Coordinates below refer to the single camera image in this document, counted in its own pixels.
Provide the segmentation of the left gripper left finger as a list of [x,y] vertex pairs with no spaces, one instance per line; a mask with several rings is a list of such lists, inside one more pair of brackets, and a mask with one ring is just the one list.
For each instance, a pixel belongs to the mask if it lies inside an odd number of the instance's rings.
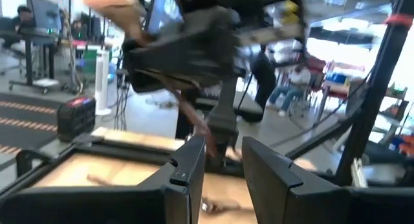
[[203,137],[193,137],[169,162],[135,186],[34,188],[76,151],[117,158],[104,148],[73,148],[21,175],[0,194],[0,224],[197,224],[204,181]]

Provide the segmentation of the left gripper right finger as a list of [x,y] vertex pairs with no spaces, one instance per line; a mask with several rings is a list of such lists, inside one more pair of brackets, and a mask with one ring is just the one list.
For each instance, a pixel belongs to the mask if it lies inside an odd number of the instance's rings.
[[252,137],[242,155],[259,224],[414,224],[414,188],[337,186]]

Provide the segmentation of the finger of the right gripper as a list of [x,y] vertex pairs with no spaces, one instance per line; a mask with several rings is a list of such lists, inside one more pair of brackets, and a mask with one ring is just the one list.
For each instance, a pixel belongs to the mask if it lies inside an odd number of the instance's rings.
[[233,77],[238,77],[238,74],[177,74],[135,69],[131,71],[131,85],[136,93],[148,93],[161,89],[202,89]]
[[124,52],[126,69],[214,71],[233,63],[237,37],[234,12],[221,6],[185,15],[182,23],[161,28],[158,39],[144,48]]

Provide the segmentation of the large display screen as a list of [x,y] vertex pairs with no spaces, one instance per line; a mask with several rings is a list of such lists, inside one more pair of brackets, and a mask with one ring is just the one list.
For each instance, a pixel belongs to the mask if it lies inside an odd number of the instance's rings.
[[150,34],[155,34],[164,25],[181,21],[182,15],[176,0],[151,0],[144,29]]

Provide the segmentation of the person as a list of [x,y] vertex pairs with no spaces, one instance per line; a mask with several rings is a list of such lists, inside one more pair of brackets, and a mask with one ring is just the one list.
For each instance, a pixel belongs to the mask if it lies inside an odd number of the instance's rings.
[[31,9],[25,5],[19,5],[17,8],[17,16],[12,18],[13,27],[16,32],[19,31],[21,27],[23,28],[33,28],[35,23],[33,20],[33,15]]
[[254,59],[251,70],[257,80],[257,93],[255,101],[261,106],[262,109],[264,109],[267,100],[275,88],[276,77],[272,61],[266,55],[267,46],[262,44],[260,47],[261,49]]
[[85,32],[82,23],[78,20],[74,20],[71,25],[71,36],[75,40],[84,40]]
[[304,64],[299,64],[295,69],[291,70],[288,75],[288,84],[281,85],[274,89],[269,98],[269,103],[273,106],[280,95],[284,95],[285,99],[282,106],[278,109],[278,115],[284,117],[294,98],[302,98],[305,89],[309,85],[311,72]]

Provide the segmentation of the silver aluminium extrusion piece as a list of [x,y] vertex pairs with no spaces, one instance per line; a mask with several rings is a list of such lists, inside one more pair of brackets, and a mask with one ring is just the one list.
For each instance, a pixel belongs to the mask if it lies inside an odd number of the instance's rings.
[[365,177],[365,173],[362,170],[362,160],[361,159],[353,159],[353,163],[351,165],[351,177],[352,177],[352,184],[358,188],[367,188],[368,183]]

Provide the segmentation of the black box with red light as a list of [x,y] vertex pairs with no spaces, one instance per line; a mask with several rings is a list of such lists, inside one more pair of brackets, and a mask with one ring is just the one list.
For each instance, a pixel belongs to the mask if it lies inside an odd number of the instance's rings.
[[90,133],[95,126],[96,100],[81,96],[61,104],[57,110],[57,134],[62,142]]

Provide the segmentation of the white tower fan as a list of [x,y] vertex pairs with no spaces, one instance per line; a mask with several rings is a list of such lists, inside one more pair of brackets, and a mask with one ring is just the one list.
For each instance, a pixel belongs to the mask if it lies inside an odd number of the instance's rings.
[[111,113],[107,107],[107,86],[109,74],[109,51],[98,49],[96,56],[96,78],[94,98],[96,100],[95,113],[97,116],[105,116]]

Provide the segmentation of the green cabinet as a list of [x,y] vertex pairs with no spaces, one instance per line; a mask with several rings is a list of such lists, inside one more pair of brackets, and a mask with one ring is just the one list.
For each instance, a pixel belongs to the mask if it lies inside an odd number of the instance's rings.
[[83,60],[83,68],[85,70],[93,71],[96,68],[96,57],[97,57],[97,50],[96,49],[88,49],[83,52],[82,60]]

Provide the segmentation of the blue storage box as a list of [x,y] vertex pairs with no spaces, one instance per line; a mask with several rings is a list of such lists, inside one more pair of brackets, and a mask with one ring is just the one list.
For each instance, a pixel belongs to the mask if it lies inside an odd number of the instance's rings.
[[342,73],[329,72],[325,75],[325,82],[328,84],[349,85],[349,78]]

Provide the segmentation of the storage shelf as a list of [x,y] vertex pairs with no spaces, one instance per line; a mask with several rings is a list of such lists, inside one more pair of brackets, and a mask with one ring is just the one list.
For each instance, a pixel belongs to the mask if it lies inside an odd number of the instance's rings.
[[414,157],[414,100],[406,100],[407,87],[395,82],[388,87],[386,98],[394,98],[396,102],[379,114],[390,124],[380,143],[390,150]]

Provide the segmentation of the computer monitor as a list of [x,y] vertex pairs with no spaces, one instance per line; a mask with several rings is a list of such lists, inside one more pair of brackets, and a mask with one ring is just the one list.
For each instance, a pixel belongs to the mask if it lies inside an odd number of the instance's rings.
[[61,32],[59,6],[48,0],[30,0],[34,23],[40,34],[55,34]]

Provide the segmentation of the black standing desk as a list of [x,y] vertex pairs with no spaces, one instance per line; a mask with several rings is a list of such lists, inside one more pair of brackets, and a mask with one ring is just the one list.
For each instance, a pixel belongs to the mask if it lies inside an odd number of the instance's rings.
[[[53,43],[58,39],[58,35],[52,31],[52,29],[41,28],[25,28],[20,31],[0,30],[0,37],[18,37],[25,41],[25,68],[26,68],[26,80],[10,80],[8,83],[9,90],[13,90],[14,86],[20,85],[25,87],[35,87],[41,89],[42,93],[46,95],[51,88],[59,87],[61,84],[54,78],[54,56],[51,54],[50,49]],[[32,41],[35,41],[41,46],[48,46],[49,53],[49,73],[45,78],[35,80],[33,77],[32,66]]]

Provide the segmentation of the red tape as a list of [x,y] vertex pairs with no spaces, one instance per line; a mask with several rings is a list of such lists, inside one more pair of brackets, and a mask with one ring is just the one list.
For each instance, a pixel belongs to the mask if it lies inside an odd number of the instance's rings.
[[414,21],[413,15],[408,14],[391,14],[384,23],[389,25],[401,25],[407,28],[411,28]]

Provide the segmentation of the black aluminium table frame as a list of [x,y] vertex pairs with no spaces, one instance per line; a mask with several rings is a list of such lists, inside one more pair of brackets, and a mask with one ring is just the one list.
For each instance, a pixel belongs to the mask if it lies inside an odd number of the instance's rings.
[[[393,3],[392,14],[414,16],[414,0],[396,0]],[[388,83],[402,52],[408,32],[409,28],[407,27],[387,25],[372,69],[370,86],[361,105],[359,116],[353,122],[336,174],[329,176],[330,179],[340,185],[351,183],[350,166],[352,160],[361,157],[365,150],[365,145],[378,115],[382,99],[385,97]]]

